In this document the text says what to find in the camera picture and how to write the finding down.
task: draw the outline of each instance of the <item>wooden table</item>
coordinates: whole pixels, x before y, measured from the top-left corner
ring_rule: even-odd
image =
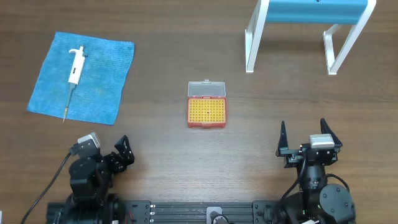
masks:
[[[96,131],[102,153],[123,135],[136,163],[115,178],[126,200],[277,200],[296,178],[275,157],[280,122],[291,148],[320,133],[343,141],[326,171],[349,183],[357,221],[395,223],[398,202],[398,1],[377,3],[335,77],[326,75],[328,25],[271,24],[255,73],[244,72],[244,28],[256,0],[0,1],[0,210],[19,223],[67,149]],[[26,111],[55,31],[136,43],[114,126]],[[344,33],[335,35],[341,47]],[[189,81],[226,83],[224,129],[189,129]],[[68,164],[28,218],[43,223],[48,202],[71,193]]]

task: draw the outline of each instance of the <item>open box lid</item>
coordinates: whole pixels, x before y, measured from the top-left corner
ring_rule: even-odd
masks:
[[[189,82],[188,97],[225,97],[225,82]]]

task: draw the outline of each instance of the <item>blue towel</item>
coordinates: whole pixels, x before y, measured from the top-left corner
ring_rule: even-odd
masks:
[[[75,54],[87,54],[79,84],[72,93],[67,119],[114,124],[134,43],[57,32],[44,60],[27,110],[62,118],[68,97],[68,79]]]

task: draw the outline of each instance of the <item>black cable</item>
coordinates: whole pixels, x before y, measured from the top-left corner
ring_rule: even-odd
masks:
[[[347,191],[349,192],[349,186],[348,186],[348,184],[347,184],[341,177],[339,177],[339,176],[337,176],[337,175],[335,175],[335,174],[326,174],[326,175],[322,178],[322,183],[323,183],[323,185],[326,185],[326,184],[327,184],[328,177],[334,177],[334,178],[338,179],[338,180],[344,185],[344,187],[346,187]]]
[[[279,199],[277,205],[275,206],[274,213],[272,214],[272,224],[274,224],[275,217],[277,216],[276,214],[279,211],[280,207],[282,206],[285,198],[300,182],[307,167],[308,167],[307,153],[304,151],[304,161],[303,161],[303,166],[301,167],[300,173],[298,174],[296,181],[292,184],[292,186],[289,189],[287,189],[287,191],[283,194],[283,196]]]
[[[52,184],[54,183],[55,179],[58,177],[58,175],[60,174],[62,167],[65,165],[65,163],[67,162],[68,158],[70,157],[70,152],[67,154],[67,156],[63,159],[60,167],[58,168],[57,172],[55,173],[54,177],[52,178],[51,182],[49,183],[49,185],[44,189],[43,193],[40,194],[40,196],[38,197],[38,199],[36,199],[36,201],[33,203],[33,205],[30,207],[30,209],[26,212],[24,218],[21,221],[21,224],[24,224],[26,221],[26,218],[28,217],[28,215],[32,212],[33,208],[37,205],[37,203],[40,201],[40,199],[42,199],[42,197],[45,195],[45,193],[47,193],[47,191],[49,190],[49,188],[52,186]]]

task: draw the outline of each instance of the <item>white leg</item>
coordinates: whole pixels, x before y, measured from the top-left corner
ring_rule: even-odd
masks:
[[[259,0],[245,33],[246,73],[253,73],[262,30],[266,23],[269,0]]]
[[[326,64],[328,66],[329,75],[337,74],[337,70],[340,68],[344,59],[348,55],[348,52],[351,50],[356,39],[363,30],[363,27],[366,25],[368,19],[370,18],[373,12],[375,5],[376,5],[376,0],[368,0],[368,6],[366,6],[366,9],[362,13],[362,16],[359,18],[358,23],[352,26],[348,34],[348,37],[346,39],[346,42],[341,48],[340,53],[338,54],[336,60],[335,60],[335,53],[333,51],[333,42],[331,36],[340,28],[340,26],[335,24],[330,29],[328,29],[323,33],[323,40],[325,43],[325,53],[326,53]]]

